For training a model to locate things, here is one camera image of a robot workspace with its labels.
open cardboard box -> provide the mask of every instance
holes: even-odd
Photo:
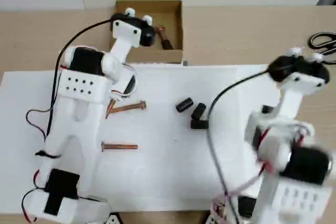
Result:
[[[167,37],[173,50],[163,50],[159,36],[156,36],[152,47],[132,48],[127,62],[155,62],[155,63],[181,63],[183,57],[183,30],[182,30],[182,1],[181,0],[117,0],[115,11],[124,13],[126,8],[135,9],[138,18],[150,15],[153,26],[165,27]],[[115,39],[110,40],[110,47]]]

copper screw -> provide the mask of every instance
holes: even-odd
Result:
[[[161,40],[168,39],[167,35],[166,35],[166,29],[164,28],[164,26],[157,26],[156,27],[156,32],[159,35],[159,37],[161,38]]]
[[[105,144],[102,143],[102,150],[136,150],[137,144]]]
[[[107,106],[106,109],[106,115],[105,115],[105,119],[108,118],[109,114],[111,113],[111,110],[113,109],[113,106],[115,105],[117,101],[115,99],[111,99],[109,105]]]
[[[115,109],[111,109],[110,110],[110,114],[112,113],[117,113],[117,112],[120,112],[120,111],[126,111],[126,110],[134,110],[134,109],[146,109],[146,102],[145,101],[141,101],[139,103],[136,103],[136,104],[131,104],[131,105],[126,105],[126,106],[122,106],[122,107],[118,107],[118,108],[115,108]]]

wooden table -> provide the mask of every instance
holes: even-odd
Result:
[[[109,18],[112,12],[109,8],[0,13],[0,73],[53,69],[59,49],[69,38],[81,28]],[[312,33],[335,31],[335,17],[333,6],[185,7],[184,59],[189,65],[269,63],[290,47],[307,46]],[[108,26],[97,27],[76,44],[108,50],[109,37]],[[304,98],[299,119],[313,123],[322,145],[336,150],[336,66],[328,68],[331,83]],[[334,223],[335,207],[333,195],[320,223]],[[130,212],[121,217],[125,224],[201,223],[204,212]],[[0,216],[0,224],[19,222],[24,223],[22,216]]]

white paper sheet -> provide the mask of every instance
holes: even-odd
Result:
[[[192,97],[210,105],[212,99],[237,79],[265,66],[183,67],[135,65],[139,86],[124,103],[145,100],[146,111],[111,115],[101,126],[107,143],[135,143],[136,151],[102,153],[92,193],[106,198],[113,211],[208,209],[221,191],[204,131],[190,129],[193,109],[182,114],[175,105]],[[0,212],[19,213],[22,195],[33,187],[33,174],[43,147],[41,134],[25,121],[30,108],[49,106],[53,72],[7,72],[0,86]],[[247,117],[261,104],[275,105],[279,92],[267,76],[243,84],[218,102],[212,117],[213,137],[225,177],[231,187],[257,172],[244,142]],[[32,114],[46,125],[48,114]],[[76,143],[71,143],[63,165],[79,166]],[[258,185],[248,190],[257,194]]]

white robotic arm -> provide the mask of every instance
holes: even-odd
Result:
[[[277,107],[252,113],[246,127],[245,140],[271,167],[265,171],[253,224],[288,223],[286,218],[291,218],[289,223],[314,224],[331,195],[332,189],[322,184],[330,173],[332,157],[316,146],[302,145],[304,137],[314,137],[314,128],[295,120],[302,97],[327,84],[329,72],[318,60],[304,60],[300,53],[292,50],[288,59],[282,56],[272,63],[284,69],[293,63],[295,67],[281,77],[270,73],[285,93]]]
[[[151,17],[135,18],[131,8],[111,20],[116,42],[110,52],[83,46],[65,52],[54,120],[44,150],[38,153],[43,156],[36,180],[41,189],[32,192],[27,208],[36,217],[60,223],[104,222],[111,212],[107,202],[87,198],[102,152],[100,123],[131,47],[150,46],[155,39]],[[69,141],[80,145],[79,174],[58,168]]]

